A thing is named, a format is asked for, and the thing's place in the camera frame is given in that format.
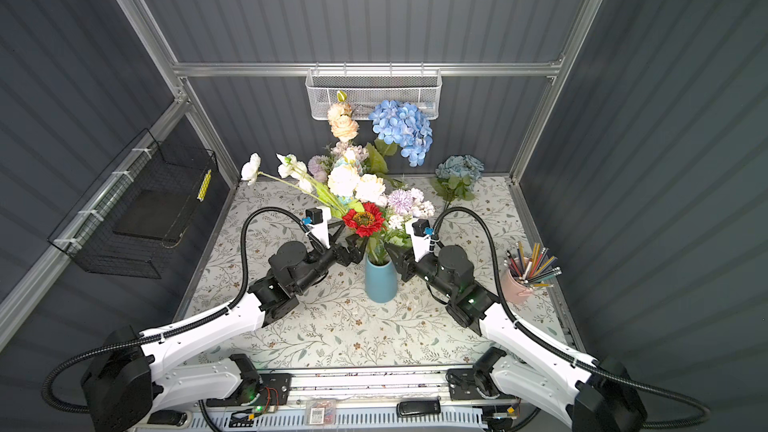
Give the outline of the teal ceramic vase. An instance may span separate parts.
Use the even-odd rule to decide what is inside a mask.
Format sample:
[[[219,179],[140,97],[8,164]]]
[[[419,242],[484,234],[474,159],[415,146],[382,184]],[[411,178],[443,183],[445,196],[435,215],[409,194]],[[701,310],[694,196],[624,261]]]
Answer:
[[[365,262],[365,292],[376,303],[387,303],[398,292],[398,277],[391,260],[384,262],[367,255]]]

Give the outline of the red sunflower cream peony stem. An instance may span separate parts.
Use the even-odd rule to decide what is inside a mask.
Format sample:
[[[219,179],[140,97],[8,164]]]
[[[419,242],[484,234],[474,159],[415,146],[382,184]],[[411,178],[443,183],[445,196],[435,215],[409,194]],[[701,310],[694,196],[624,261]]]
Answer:
[[[387,196],[383,179],[364,174],[357,163],[339,160],[328,175],[327,187],[341,205],[341,219],[351,231],[347,243],[355,255],[365,255],[373,265],[386,265]]]

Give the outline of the lilac white flower bunch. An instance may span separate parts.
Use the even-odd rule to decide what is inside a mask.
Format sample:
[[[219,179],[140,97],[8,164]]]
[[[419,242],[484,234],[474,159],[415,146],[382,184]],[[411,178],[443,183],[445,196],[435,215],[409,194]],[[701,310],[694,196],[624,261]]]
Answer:
[[[349,165],[359,175],[368,171],[369,152],[362,145],[352,142],[337,142],[327,149],[326,155],[313,156],[307,167],[309,174],[317,181],[326,183],[331,172],[338,166]]]

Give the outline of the peach peony stem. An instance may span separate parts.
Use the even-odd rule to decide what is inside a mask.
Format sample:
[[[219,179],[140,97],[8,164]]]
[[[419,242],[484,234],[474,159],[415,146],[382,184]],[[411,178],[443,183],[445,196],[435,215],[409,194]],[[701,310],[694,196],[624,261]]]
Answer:
[[[337,101],[327,111],[331,132],[340,142],[350,142],[359,132],[359,124],[353,118],[354,108],[347,100],[347,94],[339,90]]]

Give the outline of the blue hydrangea flower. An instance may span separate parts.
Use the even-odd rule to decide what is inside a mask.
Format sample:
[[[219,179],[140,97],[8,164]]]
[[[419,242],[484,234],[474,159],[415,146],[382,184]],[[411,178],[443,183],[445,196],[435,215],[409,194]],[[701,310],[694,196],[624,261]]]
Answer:
[[[410,102],[383,100],[368,118],[377,138],[386,145],[395,144],[410,167],[420,167],[433,144],[430,119]]]

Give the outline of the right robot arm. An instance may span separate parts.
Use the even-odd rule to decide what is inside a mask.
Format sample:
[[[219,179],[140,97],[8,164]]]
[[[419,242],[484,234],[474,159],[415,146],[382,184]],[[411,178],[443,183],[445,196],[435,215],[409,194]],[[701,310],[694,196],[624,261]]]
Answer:
[[[516,396],[573,431],[638,431],[647,411],[632,388],[577,366],[593,358],[571,349],[505,311],[506,301],[474,277],[459,246],[438,253],[386,248],[403,281],[421,278],[446,296],[445,309],[464,328],[494,342],[475,364],[475,384],[488,397]]]

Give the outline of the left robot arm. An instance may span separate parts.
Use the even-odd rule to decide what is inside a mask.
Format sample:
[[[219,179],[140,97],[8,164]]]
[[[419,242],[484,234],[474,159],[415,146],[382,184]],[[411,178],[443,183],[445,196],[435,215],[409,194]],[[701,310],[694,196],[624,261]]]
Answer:
[[[244,355],[209,366],[188,366],[186,360],[280,320],[332,265],[359,263],[363,255],[361,249],[342,244],[317,252],[302,242],[287,242],[270,257],[266,276],[237,305],[160,327],[156,342],[95,359],[81,380],[95,429],[125,431],[153,413],[199,400],[254,398],[259,380]]]

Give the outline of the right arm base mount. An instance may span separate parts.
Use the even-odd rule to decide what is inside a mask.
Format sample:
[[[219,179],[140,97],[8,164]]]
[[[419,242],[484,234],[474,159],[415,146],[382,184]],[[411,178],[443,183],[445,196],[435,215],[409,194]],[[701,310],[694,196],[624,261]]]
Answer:
[[[496,395],[488,395],[482,392],[477,386],[472,368],[450,368],[446,371],[445,379],[448,384],[450,398],[453,401],[517,400],[517,397],[501,392]]]

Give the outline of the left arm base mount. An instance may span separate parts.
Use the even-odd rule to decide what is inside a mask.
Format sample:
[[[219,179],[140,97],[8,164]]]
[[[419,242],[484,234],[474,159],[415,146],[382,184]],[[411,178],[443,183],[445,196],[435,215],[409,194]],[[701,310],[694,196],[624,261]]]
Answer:
[[[224,399],[207,399],[207,407],[267,407],[287,404],[293,376],[288,373],[261,374],[259,379],[244,379],[235,391]]]

